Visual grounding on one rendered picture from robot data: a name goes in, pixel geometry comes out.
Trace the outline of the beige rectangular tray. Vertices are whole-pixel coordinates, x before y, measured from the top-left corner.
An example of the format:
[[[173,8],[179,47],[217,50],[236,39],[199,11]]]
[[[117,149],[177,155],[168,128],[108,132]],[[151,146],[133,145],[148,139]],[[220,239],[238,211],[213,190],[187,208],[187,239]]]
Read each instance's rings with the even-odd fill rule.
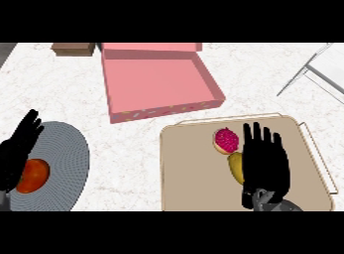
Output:
[[[161,208],[165,211],[241,211],[242,186],[227,156],[214,148],[214,133],[227,128],[244,133],[245,124],[258,124],[280,135],[289,164],[289,191],[285,198],[304,211],[331,211],[337,188],[313,148],[307,127],[278,113],[183,121],[159,134]]]

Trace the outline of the yellow lemon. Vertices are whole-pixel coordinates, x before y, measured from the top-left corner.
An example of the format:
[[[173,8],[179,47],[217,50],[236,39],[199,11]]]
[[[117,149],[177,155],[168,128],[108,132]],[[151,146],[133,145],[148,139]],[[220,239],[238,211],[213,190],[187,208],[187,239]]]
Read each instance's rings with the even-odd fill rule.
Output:
[[[245,182],[244,172],[242,172],[242,154],[233,153],[229,158],[229,168],[233,175],[233,178],[239,184]]]

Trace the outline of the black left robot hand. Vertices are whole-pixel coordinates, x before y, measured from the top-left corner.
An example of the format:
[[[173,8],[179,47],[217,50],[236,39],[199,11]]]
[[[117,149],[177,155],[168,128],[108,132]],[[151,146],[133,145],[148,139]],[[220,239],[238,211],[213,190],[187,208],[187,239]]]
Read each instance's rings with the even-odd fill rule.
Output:
[[[21,180],[28,155],[43,130],[38,111],[31,109],[10,138],[0,143],[0,191],[9,192]]]

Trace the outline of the small brown wooden box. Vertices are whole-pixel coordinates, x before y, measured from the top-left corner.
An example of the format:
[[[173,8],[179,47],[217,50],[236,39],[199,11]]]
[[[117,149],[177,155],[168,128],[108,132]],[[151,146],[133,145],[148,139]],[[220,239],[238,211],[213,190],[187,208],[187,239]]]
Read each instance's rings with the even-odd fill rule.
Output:
[[[53,43],[52,50],[59,57],[90,57],[94,43]]]

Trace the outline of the open pink cardboard box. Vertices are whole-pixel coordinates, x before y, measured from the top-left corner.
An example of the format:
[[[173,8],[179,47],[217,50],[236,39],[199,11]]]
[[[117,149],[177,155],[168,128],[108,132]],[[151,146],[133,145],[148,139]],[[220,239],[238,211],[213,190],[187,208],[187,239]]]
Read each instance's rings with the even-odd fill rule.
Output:
[[[100,44],[111,123],[221,106],[226,96],[201,50],[201,43]]]

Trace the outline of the round grey woven placemat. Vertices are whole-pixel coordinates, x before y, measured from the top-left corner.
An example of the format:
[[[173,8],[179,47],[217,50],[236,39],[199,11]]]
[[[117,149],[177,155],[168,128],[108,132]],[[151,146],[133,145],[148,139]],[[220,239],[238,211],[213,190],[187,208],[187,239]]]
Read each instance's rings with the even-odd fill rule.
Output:
[[[89,171],[89,148],[81,131],[68,123],[43,122],[31,159],[50,166],[44,185],[31,193],[10,191],[12,211],[69,211],[80,198]]]

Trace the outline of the orange round fruit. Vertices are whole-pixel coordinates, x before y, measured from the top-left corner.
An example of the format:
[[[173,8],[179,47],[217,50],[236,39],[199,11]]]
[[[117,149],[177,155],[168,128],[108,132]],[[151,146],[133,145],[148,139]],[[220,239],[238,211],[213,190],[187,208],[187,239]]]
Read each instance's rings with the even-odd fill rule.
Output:
[[[50,175],[50,166],[41,159],[31,159],[27,161],[19,183],[16,185],[16,192],[31,193],[47,182]]]

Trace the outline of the white tiered shelf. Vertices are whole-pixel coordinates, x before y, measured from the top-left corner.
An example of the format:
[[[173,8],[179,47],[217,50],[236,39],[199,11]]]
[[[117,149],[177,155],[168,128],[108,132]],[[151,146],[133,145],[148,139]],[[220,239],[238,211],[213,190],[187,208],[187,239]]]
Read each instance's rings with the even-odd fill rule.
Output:
[[[276,95],[282,94],[309,72],[344,95],[344,43],[325,44],[303,64]]]

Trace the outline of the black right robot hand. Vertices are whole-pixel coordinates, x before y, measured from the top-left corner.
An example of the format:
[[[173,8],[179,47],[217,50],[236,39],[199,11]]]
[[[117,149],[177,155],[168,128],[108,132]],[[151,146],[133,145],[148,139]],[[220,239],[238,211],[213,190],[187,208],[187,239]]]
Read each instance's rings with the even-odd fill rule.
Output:
[[[244,124],[242,149],[244,190],[242,206],[252,209],[257,189],[273,192],[272,203],[279,203],[289,189],[289,168],[280,136],[267,127]]]

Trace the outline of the halved pomegranate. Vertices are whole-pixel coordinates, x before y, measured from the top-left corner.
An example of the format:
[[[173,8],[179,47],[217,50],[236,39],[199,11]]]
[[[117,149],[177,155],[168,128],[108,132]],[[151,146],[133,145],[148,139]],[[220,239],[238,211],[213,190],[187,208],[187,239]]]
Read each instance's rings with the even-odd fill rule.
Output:
[[[233,154],[239,149],[239,136],[229,129],[220,129],[214,134],[214,147],[217,151],[224,154]]]

